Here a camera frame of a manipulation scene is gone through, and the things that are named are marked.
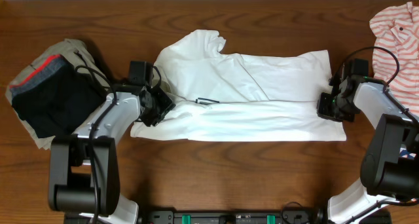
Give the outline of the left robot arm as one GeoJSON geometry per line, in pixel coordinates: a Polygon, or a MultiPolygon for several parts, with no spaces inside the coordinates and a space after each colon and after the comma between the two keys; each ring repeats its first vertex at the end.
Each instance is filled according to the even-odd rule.
{"type": "Polygon", "coordinates": [[[116,146],[133,122],[156,126],[174,108],[161,84],[156,66],[132,61],[128,82],[111,85],[90,120],[52,140],[48,205],[66,223],[141,223],[139,205],[120,192],[116,146]]]}

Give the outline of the white t-shirt green logo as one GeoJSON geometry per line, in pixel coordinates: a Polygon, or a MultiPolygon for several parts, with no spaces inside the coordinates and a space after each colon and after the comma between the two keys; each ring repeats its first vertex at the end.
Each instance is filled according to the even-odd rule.
{"type": "Polygon", "coordinates": [[[218,31],[195,30],[155,61],[174,108],[133,138],[195,141],[344,141],[343,125],[317,114],[330,91],[329,54],[295,57],[223,54],[218,31]]]}

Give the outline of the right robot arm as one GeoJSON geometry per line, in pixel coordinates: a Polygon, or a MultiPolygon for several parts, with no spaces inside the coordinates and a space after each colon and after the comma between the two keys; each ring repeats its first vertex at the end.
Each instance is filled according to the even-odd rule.
{"type": "Polygon", "coordinates": [[[366,60],[344,63],[330,82],[330,93],[318,100],[319,117],[352,122],[363,113],[375,129],[363,157],[360,177],[341,194],[331,197],[318,210],[313,223],[389,223],[379,209],[418,204],[418,158],[404,158],[401,148],[418,154],[418,117],[391,94],[382,80],[369,77],[366,60]]]}

